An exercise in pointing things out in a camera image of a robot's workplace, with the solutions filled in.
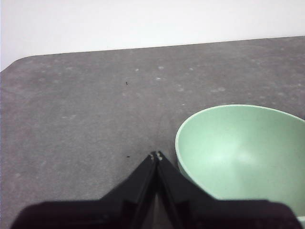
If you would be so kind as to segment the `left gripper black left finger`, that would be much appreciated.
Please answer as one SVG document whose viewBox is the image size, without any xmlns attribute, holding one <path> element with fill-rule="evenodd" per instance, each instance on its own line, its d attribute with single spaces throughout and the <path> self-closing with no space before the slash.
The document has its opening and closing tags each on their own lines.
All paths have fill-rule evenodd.
<svg viewBox="0 0 305 229">
<path fill-rule="evenodd" d="M 156 194 L 156 152 L 100 199 L 102 229 L 143 229 Z"/>
</svg>

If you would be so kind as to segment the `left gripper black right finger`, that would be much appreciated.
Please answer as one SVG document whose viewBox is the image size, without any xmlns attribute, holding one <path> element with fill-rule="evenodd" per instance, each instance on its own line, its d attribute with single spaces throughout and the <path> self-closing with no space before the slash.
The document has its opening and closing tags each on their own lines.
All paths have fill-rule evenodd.
<svg viewBox="0 0 305 229">
<path fill-rule="evenodd" d="M 158 194 L 172 226 L 175 229 L 202 229 L 200 210 L 214 199 L 185 178 L 162 152 L 156 152 L 155 156 Z"/>
</svg>

